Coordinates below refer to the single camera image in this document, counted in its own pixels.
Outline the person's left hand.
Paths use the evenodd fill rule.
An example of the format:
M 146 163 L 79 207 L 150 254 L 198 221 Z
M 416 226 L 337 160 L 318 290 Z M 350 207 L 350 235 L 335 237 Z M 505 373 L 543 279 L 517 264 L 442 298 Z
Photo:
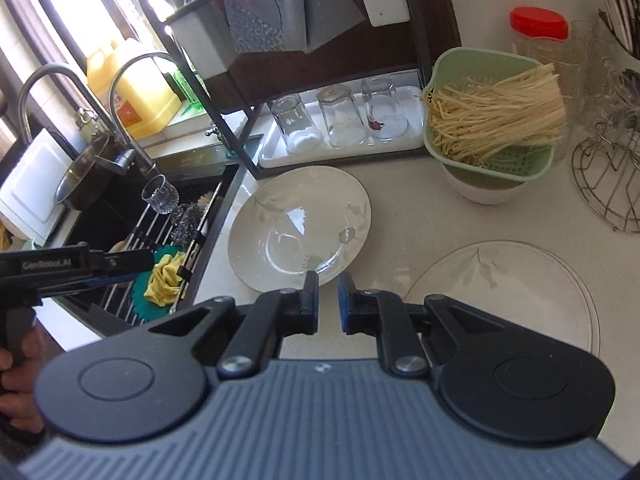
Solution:
M 22 341 L 24 361 L 15 364 L 9 350 L 1 350 L 1 413 L 9 417 L 10 425 L 28 434 L 40 434 L 43 421 L 36 407 L 36 379 L 46 365 L 44 340 L 38 326 L 27 332 Z

